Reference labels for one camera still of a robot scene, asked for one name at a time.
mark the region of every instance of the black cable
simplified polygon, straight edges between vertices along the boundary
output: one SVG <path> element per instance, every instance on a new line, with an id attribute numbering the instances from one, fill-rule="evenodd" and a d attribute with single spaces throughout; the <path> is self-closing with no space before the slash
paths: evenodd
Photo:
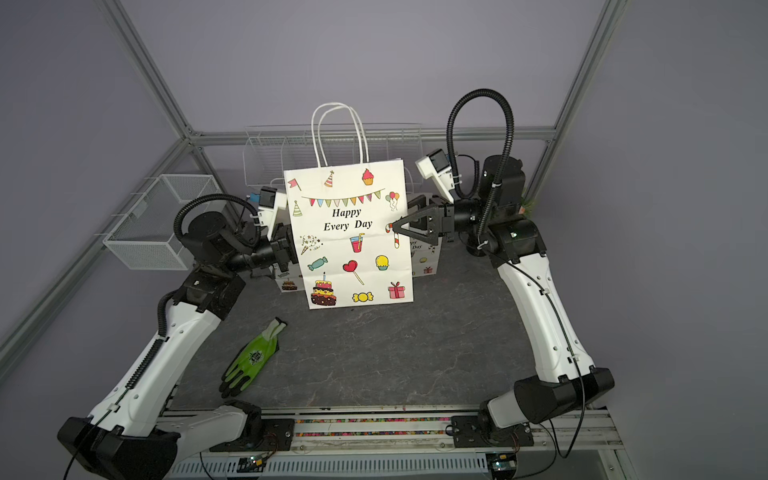
<path id="1" fill-rule="evenodd" d="M 176 292 L 177 291 L 174 290 L 173 292 L 166 293 L 165 295 L 163 295 L 163 298 L 161 298 L 160 302 L 157 304 L 157 334 L 159 336 L 165 337 L 168 334 L 168 321 L 165 316 L 165 307 L 166 307 L 166 304 L 168 303 L 168 300 L 173 298 Z M 139 382 L 139 380 L 143 376 L 144 372 L 146 372 L 147 369 L 149 368 L 149 365 L 152 363 L 152 360 L 154 360 L 154 357 L 157 356 L 157 353 L 160 352 L 161 348 L 163 348 L 164 344 L 165 344 L 165 338 L 155 339 L 149 351 L 147 352 L 147 355 L 145 355 L 144 358 L 141 359 L 141 363 L 139 363 L 139 366 L 136 367 L 136 371 L 133 373 L 133 375 L 131 375 L 131 377 L 125 383 L 126 389 L 132 390 L 136 386 L 136 384 Z"/>
<path id="2" fill-rule="evenodd" d="M 568 458 L 568 456 L 571 454 L 571 450 L 574 448 L 574 444 L 576 443 L 576 437 L 578 437 L 579 432 L 581 431 L 581 423 L 584 421 L 584 411 L 587 409 L 587 395 L 584 391 L 584 377 L 581 376 L 581 369 L 578 368 L 578 361 L 576 360 L 576 354 L 574 353 L 573 347 L 571 346 L 571 340 L 568 338 L 568 334 L 565 332 L 565 326 L 563 325 L 563 320 L 560 318 L 560 313 L 558 313 L 558 309 L 555 308 L 554 302 L 552 301 L 552 298 L 549 296 L 549 293 L 546 293 L 545 289 L 539 282 L 534 279 L 534 277 L 528 275 L 525 271 L 519 269 L 514 265 L 510 260 L 504 260 L 499 255 L 496 255 L 495 253 L 491 252 L 490 250 L 483 249 L 484 252 L 490 253 L 494 257 L 498 258 L 502 262 L 508 264 L 518 272 L 525 275 L 529 280 L 536 284 L 536 286 L 539 288 L 539 291 L 542 295 L 547 297 L 547 300 L 549 300 L 549 304 L 552 307 L 552 311 L 554 312 L 554 315 L 558 319 L 558 323 L 560 324 L 560 330 L 563 332 L 563 337 L 565 337 L 565 342 L 568 344 L 568 352 L 571 353 L 571 357 L 574 359 L 574 366 L 576 367 L 576 373 L 578 374 L 579 383 L 581 384 L 581 416 L 578 420 L 578 425 L 576 426 L 576 432 L 574 432 L 574 437 L 571 439 L 571 444 L 568 446 L 568 451 L 565 453 L 565 455 L 562 454 L 560 451 L 560 446 L 558 445 L 557 441 L 557 432 L 554 431 L 554 424 L 552 424 L 552 432 L 554 433 L 554 438 L 552 441 L 554 442 L 555 446 L 555 452 L 556 455 L 560 455 L 563 459 Z"/>
<path id="3" fill-rule="evenodd" d="M 467 154 L 459 154 L 456 155 L 456 157 L 467 157 L 471 158 L 473 162 L 475 162 L 475 176 L 472 178 L 472 190 L 469 191 L 469 194 L 467 197 L 474 197 L 476 193 L 478 193 L 478 187 L 480 186 L 480 162 L 475 160 L 474 157 L 467 155 Z"/>
<path id="4" fill-rule="evenodd" d="M 200 452 L 200 464 L 203 466 L 203 472 L 205 472 L 205 475 L 208 475 L 208 478 L 210 478 L 210 480 L 214 480 L 214 477 L 210 476 L 210 473 L 208 473 L 208 469 L 205 468 L 205 462 L 203 462 L 202 452 Z"/>
<path id="5" fill-rule="evenodd" d="M 168 334 L 168 322 L 165 318 L 165 307 L 168 303 L 168 300 L 173 298 L 177 291 L 178 290 L 174 290 L 173 292 L 166 293 L 157 304 L 157 334 L 159 336 L 166 336 Z"/>
<path id="6" fill-rule="evenodd" d="M 259 238 L 261 237 L 261 226 L 259 225 L 259 212 L 258 210 L 248 202 L 248 200 L 243 200 L 240 197 L 235 197 L 234 195 L 227 195 L 227 194 L 211 194 L 211 195 L 203 195 L 202 197 L 198 197 L 194 200 L 192 200 L 190 203 L 184 205 L 181 210 L 179 210 L 179 213 L 176 214 L 176 218 L 174 219 L 174 236 L 181 241 L 181 237 L 184 235 L 184 232 L 181 231 L 181 224 L 184 222 L 184 218 L 187 216 L 188 213 L 190 213 L 195 207 L 198 207 L 206 202 L 210 202 L 212 200 L 227 200 L 230 202 L 234 202 L 236 204 L 243 205 L 245 208 L 248 209 L 249 212 L 253 215 L 253 225 L 256 228 L 256 233 L 253 236 L 253 241 L 248 241 L 243 238 L 243 236 L 236 232 L 235 237 L 239 242 L 241 242 L 243 245 L 247 247 L 255 247 L 256 244 L 259 242 Z"/>
<path id="7" fill-rule="evenodd" d="M 245 231 L 245 222 L 243 222 L 244 213 L 245 213 L 245 205 L 243 205 L 243 209 L 240 211 L 240 215 L 237 218 L 237 228 L 235 229 L 235 233 L 240 232 L 240 228 L 243 228 L 243 231 Z"/>
<path id="8" fill-rule="evenodd" d="M 553 436 L 552 436 L 552 434 L 549 432 L 549 430 L 547 430 L 547 427 L 545 427 L 545 426 L 543 426 L 542 424 L 539 424 L 539 423 L 537 423 L 536 425 L 538 425 L 538 426 L 542 427 L 542 428 L 543 428 L 543 429 L 544 429 L 544 430 L 547 432 L 547 435 L 549 435 L 549 438 L 552 440 L 552 443 L 555 443 L 555 441 L 554 441 L 554 437 L 553 437 Z M 546 472 L 547 470 L 549 470 L 549 468 L 550 468 L 550 467 L 552 467 L 552 466 L 554 465 L 554 461 L 555 461 L 555 460 L 557 460 L 557 459 L 558 459 L 558 453 L 557 453 L 557 450 L 555 450 L 555 451 L 554 451 L 554 455 L 552 456 L 552 461 L 551 461 L 551 462 L 549 462 L 549 465 L 545 466 L 544 468 L 542 468 L 542 469 L 541 469 L 541 470 L 539 470 L 538 472 L 528 473 L 527 475 L 523 475 L 522 477 L 518 477 L 518 476 L 516 475 L 516 476 L 515 476 L 515 478 L 529 478 L 529 477 L 533 477 L 533 476 L 536 476 L 536 475 L 538 475 L 538 474 L 540 474 L 540 473 L 544 473 L 544 472 Z"/>
<path id="9" fill-rule="evenodd" d="M 456 122 L 456 115 L 458 111 L 471 99 L 477 97 L 488 97 L 496 100 L 496 103 L 504 111 L 504 119 L 507 125 L 507 131 L 504 138 L 504 149 L 502 150 L 502 157 L 498 161 L 498 167 L 493 177 L 493 184 L 491 186 L 491 192 L 488 194 L 488 199 L 483 206 L 483 211 L 478 222 L 478 236 L 485 229 L 488 219 L 491 217 L 491 213 L 495 208 L 496 200 L 499 195 L 499 188 L 502 185 L 502 175 L 507 167 L 507 160 L 509 159 L 509 152 L 512 149 L 512 138 L 515 136 L 515 116 L 512 114 L 512 108 L 509 106 L 509 102 L 504 96 L 497 91 L 490 88 L 479 88 L 478 90 L 470 91 L 453 107 L 451 114 L 448 117 L 448 126 L 445 128 L 445 141 L 448 146 L 448 160 L 451 163 L 451 169 L 453 171 L 453 182 L 455 184 L 455 191 L 459 198 L 470 198 L 472 195 L 466 195 L 462 192 L 462 187 L 458 182 L 458 165 L 456 163 L 455 150 L 453 148 L 453 124 Z"/>
<path id="10" fill-rule="evenodd" d="M 126 393 L 128 393 L 128 389 L 125 389 L 123 394 L 120 395 L 120 398 L 118 398 L 118 400 L 114 404 L 115 405 L 120 404 L 120 401 L 123 399 L 123 397 L 125 396 Z M 111 410 L 107 410 L 107 412 L 105 414 L 103 414 L 101 416 L 101 418 L 95 424 L 93 424 L 92 427 L 90 427 L 90 429 L 88 430 L 88 433 L 86 433 L 85 436 L 83 436 L 83 439 L 78 444 L 78 447 L 74 450 L 74 454 L 72 455 L 72 458 L 69 459 L 69 463 L 67 464 L 67 469 L 64 470 L 64 478 L 62 480 L 67 480 L 67 476 L 69 475 L 69 469 L 72 468 L 72 464 L 74 463 L 74 459 L 77 458 L 78 453 L 80 453 L 80 449 L 83 448 L 83 444 L 85 443 L 85 440 L 88 439 L 88 436 L 91 434 L 91 432 L 93 432 L 94 429 L 96 427 L 98 427 L 98 424 L 100 424 L 104 419 L 106 419 L 107 415 L 109 415 L 110 413 L 112 413 L 112 411 Z"/>

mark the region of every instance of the black mounting plate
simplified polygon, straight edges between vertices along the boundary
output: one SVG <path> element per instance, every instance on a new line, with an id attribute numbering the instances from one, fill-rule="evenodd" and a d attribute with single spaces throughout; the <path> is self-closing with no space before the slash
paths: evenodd
<path id="1" fill-rule="evenodd" d="M 457 449 L 468 449 L 472 447 L 515 447 L 515 440 L 511 437 L 498 442 L 489 442 L 483 438 L 478 422 L 477 415 L 457 415 L 451 417 L 453 427 L 453 446 Z M 525 425 L 515 425 L 512 432 L 517 436 L 517 446 L 532 447 L 533 435 L 530 429 L 525 432 Z"/>
<path id="2" fill-rule="evenodd" d="M 277 437 L 277 450 L 290 450 L 293 441 L 293 419 L 262 419 L 264 422 L 264 434 L 261 439 L 240 438 L 232 442 L 224 442 L 210 448 L 212 452 L 268 452 L 275 449 Z"/>

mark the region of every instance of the candy cane illustration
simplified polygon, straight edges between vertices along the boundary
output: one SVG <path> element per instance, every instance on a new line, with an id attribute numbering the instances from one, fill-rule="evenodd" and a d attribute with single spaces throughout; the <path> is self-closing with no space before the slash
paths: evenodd
<path id="1" fill-rule="evenodd" d="M 386 232 L 389 233 L 392 231 L 392 224 L 389 223 L 386 226 Z M 395 232 L 395 248 L 400 248 L 400 234 Z"/>

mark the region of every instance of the cupcake illustration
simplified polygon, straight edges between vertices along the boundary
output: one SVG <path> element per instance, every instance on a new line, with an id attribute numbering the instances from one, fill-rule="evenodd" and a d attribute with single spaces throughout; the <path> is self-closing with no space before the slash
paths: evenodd
<path id="1" fill-rule="evenodd" d="M 373 184 L 373 174 L 366 168 L 366 171 L 362 173 L 362 182 L 366 185 Z"/>
<path id="2" fill-rule="evenodd" d="M 376 258 L 376 266 L 379 268 L 379 270 L 386 270 L 389 268 L 389 258 L 384 257 L 383 255 L 379 255 Z"/>

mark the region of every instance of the balloon illustration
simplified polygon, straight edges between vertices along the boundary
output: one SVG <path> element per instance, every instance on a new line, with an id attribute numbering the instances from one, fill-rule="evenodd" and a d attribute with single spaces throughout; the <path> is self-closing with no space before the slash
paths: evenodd
<path id="1" fill-rule="evenodd" d="M 389 208 L 392 211 L 395 211 L 397 208 L 397 200 L 400 198 L 400 194 L 396 194 L 395 192 L 389 192 Z"/>

